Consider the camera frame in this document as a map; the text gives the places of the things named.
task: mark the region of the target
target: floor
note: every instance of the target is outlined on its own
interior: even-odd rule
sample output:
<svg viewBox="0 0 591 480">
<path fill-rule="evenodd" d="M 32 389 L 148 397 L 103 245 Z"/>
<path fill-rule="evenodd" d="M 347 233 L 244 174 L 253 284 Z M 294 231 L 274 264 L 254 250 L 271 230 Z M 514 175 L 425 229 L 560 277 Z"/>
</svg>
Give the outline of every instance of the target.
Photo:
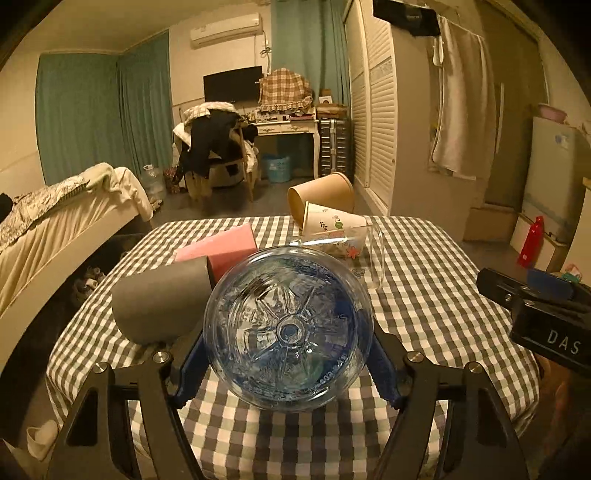
<svg viewBox="0 0 591 480">
<path fill-rule="evenodd" d="M 168 195 L 154 215 L 152 224 L 159 226 L 175 220 L 202 218 L 289 215 L 287 189 L 302 181 L 305 179 L 272 184 L 263 180 L 257 185 L 252 203 L 248 201 L 246 190 L 241 185 L 215 189 L 212 197 L 202 206 L 191 200 L 187 193 Z M 360 196 L 356 196 L 355 213 L 371 214 Z M 516 264 L 517 253 L 509 245 L 464 242 L 461 247 L 478 268 L 492 267 L 524 280 L 525 270 Z M 0 378 L 0 437 L 21 449 L 27 448 L 27 426 L 39 426 L 54 418 L 45 388 L 44 368 L 52 344 L 74 313 L 67 305 L 68 290 L 63 287 L 27 330 L 18 347 L 19 352 L 14 359 L 11 357 L 12 367 L 7 368 Z M 39 333 L 40 328 L 43 328 L 43 334 Z M 152 476 L 150 463 L 144 460 L 140 463 L 144 472 L 147 472 L 145 478 Z"/>
</svg>

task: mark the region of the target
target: teal curtain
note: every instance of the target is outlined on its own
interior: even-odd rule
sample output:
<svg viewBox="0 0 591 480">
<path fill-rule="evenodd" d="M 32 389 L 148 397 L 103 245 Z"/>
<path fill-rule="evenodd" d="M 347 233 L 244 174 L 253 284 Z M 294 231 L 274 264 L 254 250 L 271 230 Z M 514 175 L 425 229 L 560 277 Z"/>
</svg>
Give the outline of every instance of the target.
<svg viewBox="0 0 591 480">
<path fill-rule="evenodd" d="M 42 54 L 35 121 L 47 185 L 100 162 L 131 166 L 119 115 L 117 56 Z"/>
<path fill-rule="evenodd" d="M 271 0 L 273 69 L 306 77 L 318 98 L 330 89 L 335 103 L 349 104 L 349 59 L 343 25 L 346 0 Z M 277 151 L 291 157 L 292 170 L 312 176 L 311 135 L 281 135 Z"/>
<path fill-rule="evenodd" d="M 125 148 L 139 173 L 172 163 L 173 111 L 168 31 L 119 57 L 119 107 Z"/>
</svg>

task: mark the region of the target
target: blue transparent bottle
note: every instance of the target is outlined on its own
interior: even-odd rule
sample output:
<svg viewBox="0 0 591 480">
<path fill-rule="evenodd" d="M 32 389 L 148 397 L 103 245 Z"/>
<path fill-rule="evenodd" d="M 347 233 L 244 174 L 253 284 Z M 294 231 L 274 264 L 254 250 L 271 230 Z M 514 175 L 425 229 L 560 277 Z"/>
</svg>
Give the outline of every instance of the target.
<svg viewBox="0 0 591 480">
<path fill-rule="evenodd" d="M 207 303 L 211 366 L 239 398 L 281 411 L 311 410 L 353 383 L 373 335 L 368 294 L 338 260 L 273 247 L 230 270 Z"/>
</svg>

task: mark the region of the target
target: silver suitcase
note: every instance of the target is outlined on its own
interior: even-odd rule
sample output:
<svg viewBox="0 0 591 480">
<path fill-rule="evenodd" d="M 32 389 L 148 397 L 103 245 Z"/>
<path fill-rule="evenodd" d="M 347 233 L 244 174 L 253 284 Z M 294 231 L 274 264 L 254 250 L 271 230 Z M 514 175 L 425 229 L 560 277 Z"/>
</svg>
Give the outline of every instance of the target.
<svg viewBox="0 0 591 480">
<path fill-rule="evenodd" d="M 324 177 L 335 171 L 347 175 L 353 182 L 353 161 L 348 119 L 323 118 L 319 122 L 320 159 L 318 175 Z"/>
</svg>

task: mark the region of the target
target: white louvered door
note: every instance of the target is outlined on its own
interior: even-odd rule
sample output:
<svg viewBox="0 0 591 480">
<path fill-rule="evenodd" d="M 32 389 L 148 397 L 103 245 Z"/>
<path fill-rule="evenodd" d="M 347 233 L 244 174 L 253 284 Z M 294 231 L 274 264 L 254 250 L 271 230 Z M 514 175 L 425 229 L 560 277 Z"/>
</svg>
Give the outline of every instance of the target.
<svg viewBox="0 0 591 480">
<path fill-rule="evenodd" d="M 365 27 L 359 0 L 353 0 L 345 15 L 345 33 L 349 51 L 349 76 L 351 85 L 351 120 L 355 145 L 355 178 L 363 187 L 369 186 L 369 152 L 371 118 L 369 117 L 369 70 Z"/>
<path fill-rule="evenodd" d="M 369 70 L 368 187 L 369 193 L 379 198 L 389 210 L 394 187 L 397 135 L 392 27 L 373 16 L 372 0 L 361 0 L 361 13 Z"/>
</svg>

